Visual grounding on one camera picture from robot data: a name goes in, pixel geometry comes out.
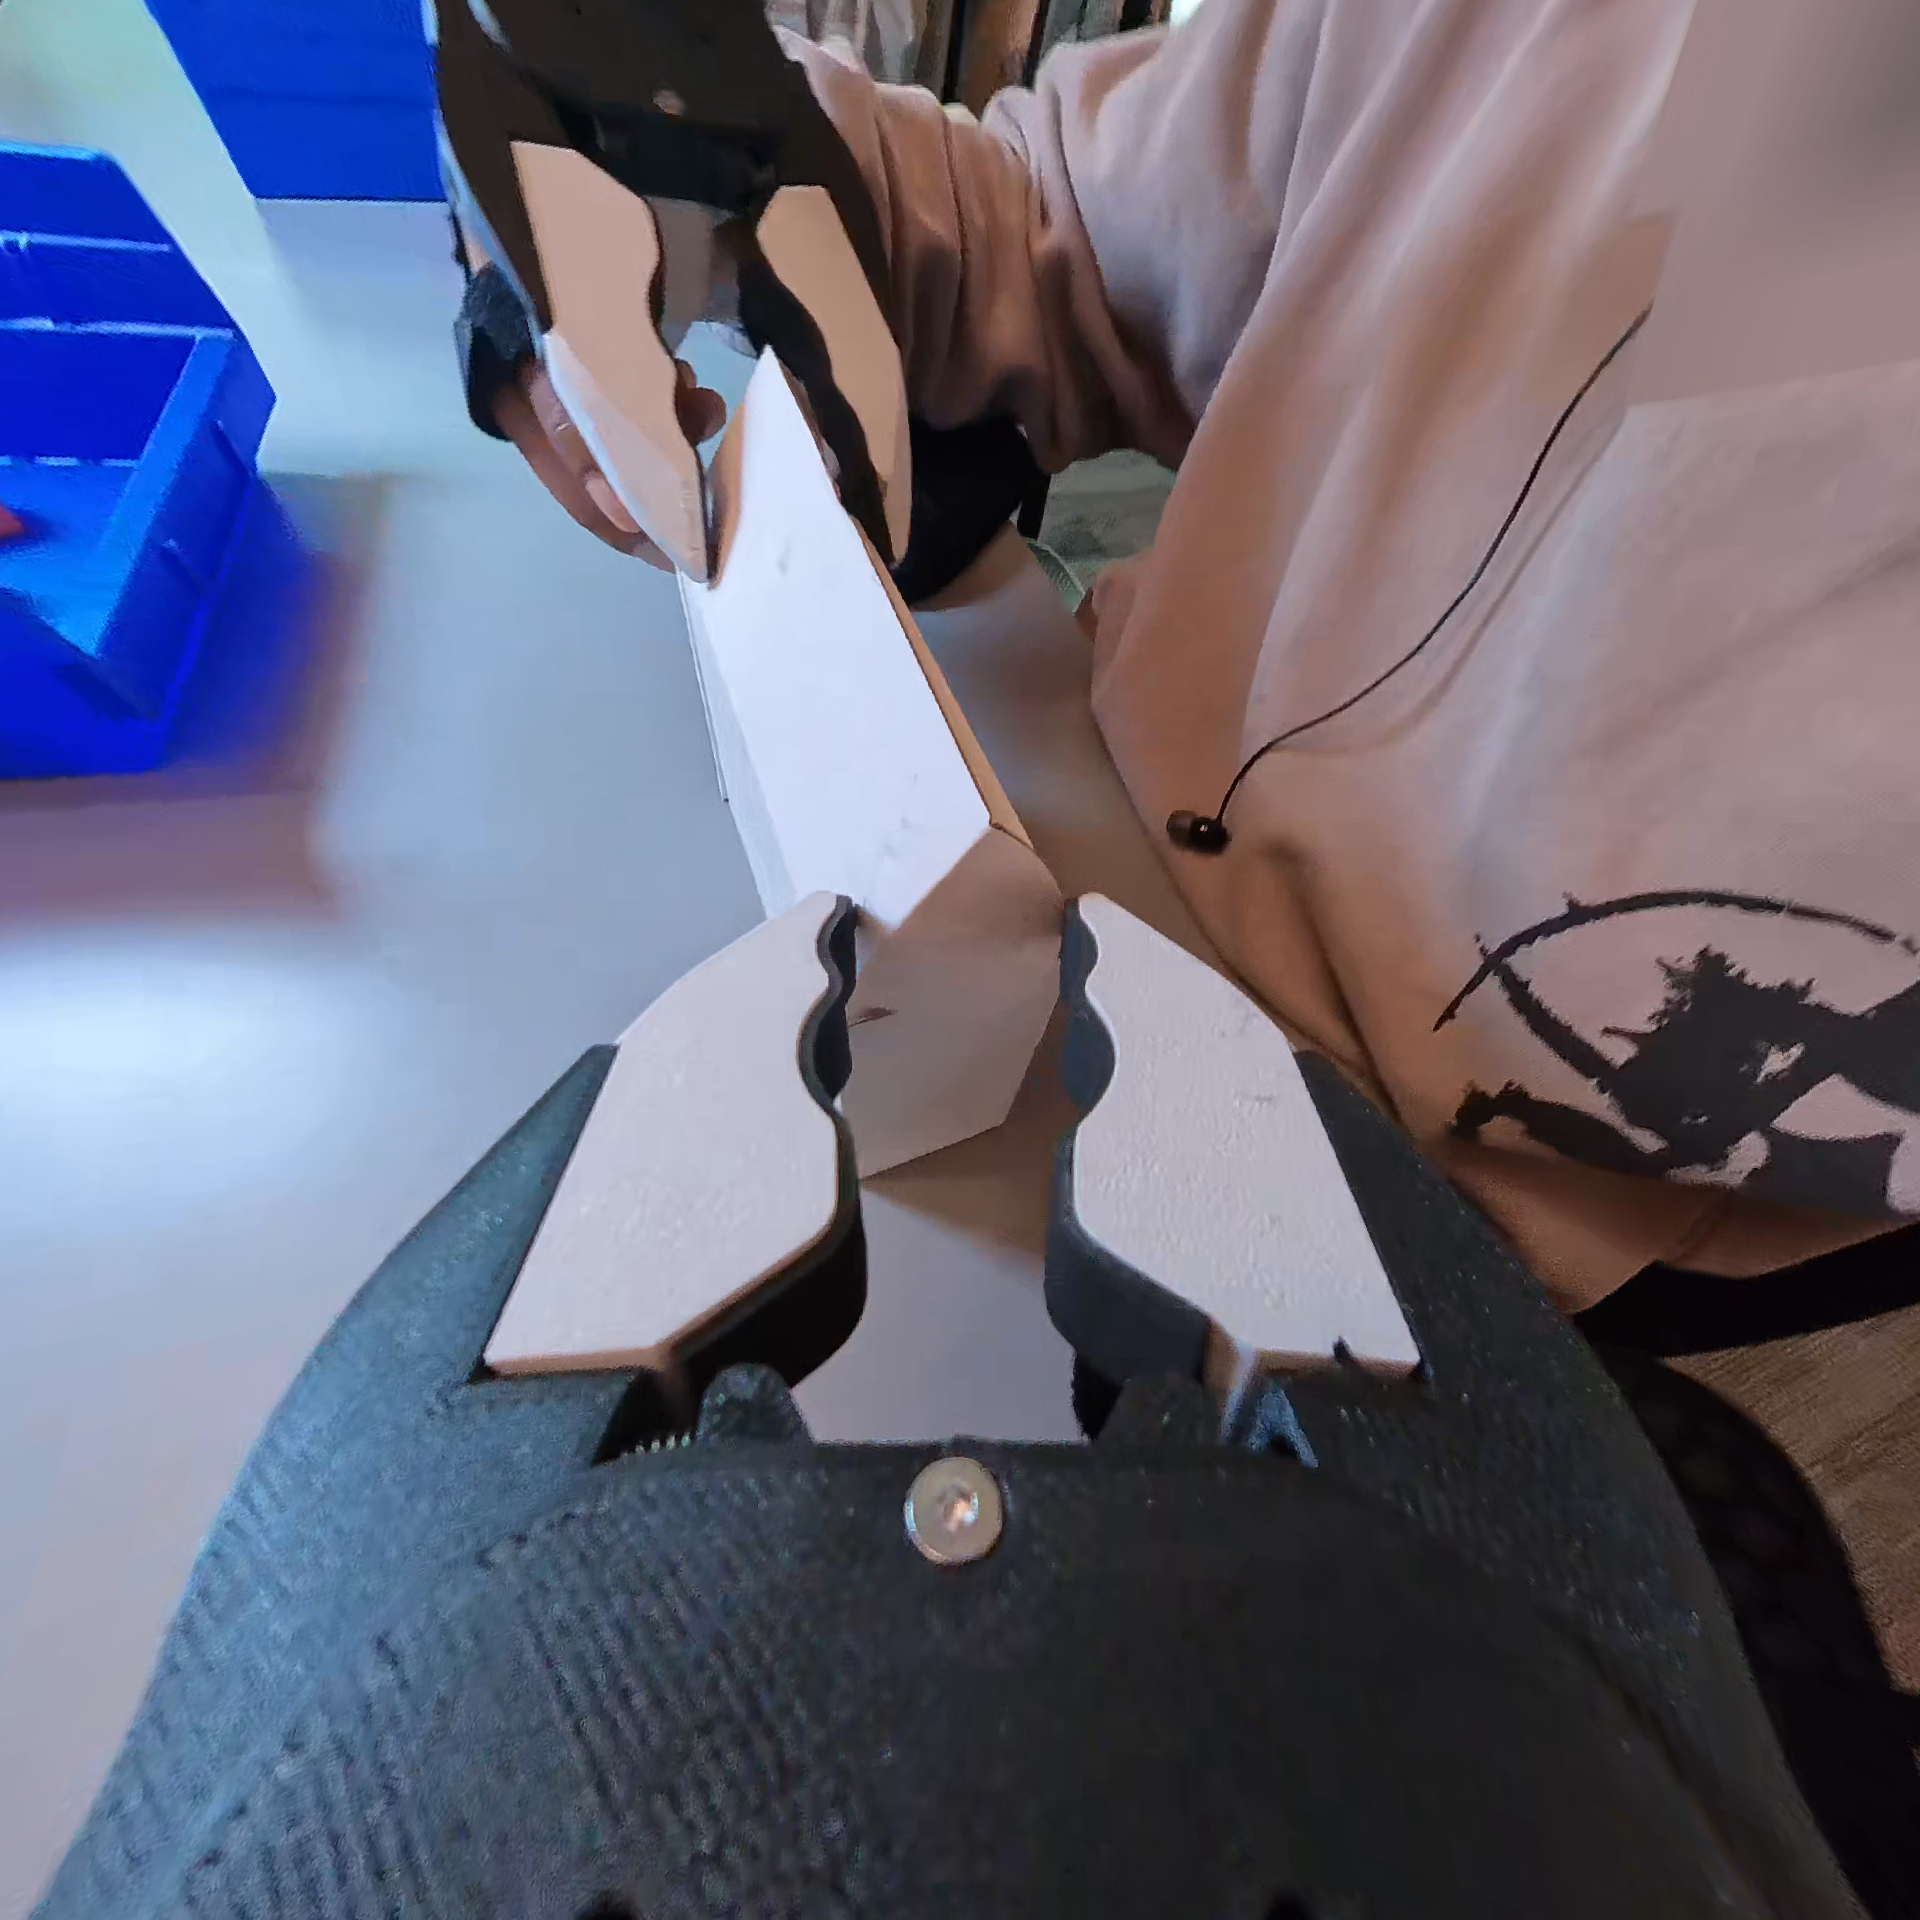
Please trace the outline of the black hoodie drawstring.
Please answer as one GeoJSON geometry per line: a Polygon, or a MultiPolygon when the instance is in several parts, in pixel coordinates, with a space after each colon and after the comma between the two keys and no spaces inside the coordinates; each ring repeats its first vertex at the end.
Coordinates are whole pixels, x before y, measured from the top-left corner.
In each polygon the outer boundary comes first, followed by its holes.
{"type": "Polygon", "coordinates": [[[1341,701],[1332,704],[1330,708],[1317,712],[1309,717],[1303,717],[1283,732],[1274,735],[1270,739],[1261,740],[1254,751],[1250,751],[1239,769],[1228,780],[1222,794],[1208,810],[1198,808],[1176,808],[1166,817],[1164,834],[1167,844],[1173,844],[1182,852],[1194,852],[1198,858],[1218,858],[1232,844],[1230,831],[1230,812],[1246,787],[1252,771],[1274,754],[1287,752],[1298,743],[1308,740],[1312,735],[1330,728],[1332,722],[1355,713],[1365,704],[1370,704],[1384,687],[1395,679],[1406,675],[1423,653],[1439,641],[1439,635],[1448,628],[1455,616],[1472,602],[1480,581],[1502,559],[1502,552],[1512,535],[1525,507],[1530,506],[1535,487],[1542,480],[1548,463],[1551,460],[1558,441],[1565,436],[1572,419],[1581,410],[1583,400],[1596,391],[1596,386],[1611,373],[1615,362],[1624,355],[1624,349],[1644,335],[1644,328],[1651,317],[1652,301],[1645,301],[1639,313],[1628,322],[1621,335],[1610,343],[1607,352],[1592,364],[1592,369],[1581,377],[1576,389],[1568,395],[1565,404],[1551,420],[1542,444],[1535,449],[1532,464],[1520,483],[1520,490],[1512,493],[1510,503],[1507,506],[1496,528],[1492,530],[1488,544],[1480,549],[1472,572],[1466,577],[1461,587],[1451,595],[1431,627],[1391,664],[1381,667],[1370,681],[1358,687],[1348,692],[1341,701]]]}

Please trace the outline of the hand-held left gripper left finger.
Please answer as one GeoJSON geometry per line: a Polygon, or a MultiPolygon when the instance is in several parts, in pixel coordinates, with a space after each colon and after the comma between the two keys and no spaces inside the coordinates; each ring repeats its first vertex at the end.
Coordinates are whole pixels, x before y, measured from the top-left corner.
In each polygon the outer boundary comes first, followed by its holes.
{"type": "Polygon", "coordinates": [[[756,1365],[794,1388],[869,1298],[840,1113],[856,909],[811,895],[668,988],[619,1036],[482,1365],[631,1378],[688,1419],[756,1365]]]}

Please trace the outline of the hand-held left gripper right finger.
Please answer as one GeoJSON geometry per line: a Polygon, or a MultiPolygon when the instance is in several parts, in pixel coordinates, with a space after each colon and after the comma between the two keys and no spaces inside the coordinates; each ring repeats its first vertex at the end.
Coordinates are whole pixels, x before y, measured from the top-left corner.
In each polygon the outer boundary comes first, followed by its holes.
{"type": "Polygon", "coordinates": [[[1106,897],[1062,927],[1044,1300],[1109,1388],[1175,1377],[1234,1416],[1280,1377],[1423,1359],[1294,1045],[1106,897]]]}

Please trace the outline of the person's right forearm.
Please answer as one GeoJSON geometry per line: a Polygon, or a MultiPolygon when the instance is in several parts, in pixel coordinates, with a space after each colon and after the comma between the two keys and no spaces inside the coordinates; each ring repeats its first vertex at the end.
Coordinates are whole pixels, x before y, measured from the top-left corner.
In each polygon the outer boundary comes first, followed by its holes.
{"type": "Polygon", "coordinates": [[[1011,423],[1044,474],[1115,451],[1171,464],[1188,423],[1109,301],[1067,171],[1062,95],[1014,87],[974,117],[790,31],[778,39],[878,220],[910,413],[1011,423]]]}

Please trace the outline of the blue plastic bin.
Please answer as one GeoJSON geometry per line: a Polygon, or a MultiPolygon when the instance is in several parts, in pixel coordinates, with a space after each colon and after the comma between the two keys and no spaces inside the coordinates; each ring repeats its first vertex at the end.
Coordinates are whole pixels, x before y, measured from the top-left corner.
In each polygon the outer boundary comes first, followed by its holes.
{"type": "Polygon", "coordinates": [[[108,156],[3,149],[3,776],[170,751],[256,511],[274,391],[108,156]]]}
{"type": "Polygon", "coordinates": [[[247,193],[440,202],[420,3],[148,3],[247,193]]]}

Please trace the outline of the person's right hand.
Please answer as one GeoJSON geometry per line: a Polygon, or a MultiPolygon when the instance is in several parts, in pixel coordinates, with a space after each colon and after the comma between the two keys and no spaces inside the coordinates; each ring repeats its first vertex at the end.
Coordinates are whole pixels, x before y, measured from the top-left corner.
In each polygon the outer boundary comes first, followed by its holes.
{"type": "Polygon", "coordinates": [[[704,584],[710,569],[700,449],[727,420],[719,394],[675,364],[672,400],[648,423],[570,412],[538,349],[495,394],[495,426],[565,514],[616,553],[704,584]]]}

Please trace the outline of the person in beige hoodie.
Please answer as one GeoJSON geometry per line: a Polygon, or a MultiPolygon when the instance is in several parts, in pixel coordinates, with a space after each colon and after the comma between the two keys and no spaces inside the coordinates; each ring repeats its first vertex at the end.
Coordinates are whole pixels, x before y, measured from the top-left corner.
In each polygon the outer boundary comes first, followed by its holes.
{"type": "Polygon", "coordinates": [[[1213,947],[1572,1300],[1916,1235],[1916,362],[1652,400],[1693,5],[1202,5],[988,128],[1159,539],[1094,716],[1213,947]]]}

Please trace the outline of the white cardboard box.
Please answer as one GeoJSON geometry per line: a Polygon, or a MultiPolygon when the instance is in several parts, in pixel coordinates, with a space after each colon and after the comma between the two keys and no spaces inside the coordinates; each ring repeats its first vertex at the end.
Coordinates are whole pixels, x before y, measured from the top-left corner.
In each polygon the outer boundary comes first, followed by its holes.
{"type": "Polygon", "coordinates": [[[708,490],[716,575],[678,587],[716,776],[765,920],[855,907],[840,1112],[878,1178],[1006,1121],[1066,900],[771,352],[708,490]]]}

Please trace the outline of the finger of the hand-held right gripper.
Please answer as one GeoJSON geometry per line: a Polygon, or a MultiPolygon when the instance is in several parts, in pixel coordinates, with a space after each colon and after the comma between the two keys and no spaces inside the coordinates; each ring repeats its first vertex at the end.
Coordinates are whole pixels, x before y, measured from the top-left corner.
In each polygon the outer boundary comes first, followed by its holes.
{"type": "Polygon", "coordinates": [[[782,185],[736,245],[736,311],[754,347],[802,395],[836,493],[884,565],[911,516],[904,377],[894,332],[838,208],[818,185],[782,185]]]}
{"type": "Polygon", "coordinates": [[[669,565],[706,584],[712,563],[691,377],[660,330],[662,245],[645,199],[592,159],[512,145],[512,179],[543,298],[546,377],[612,501],[669,565]]]}

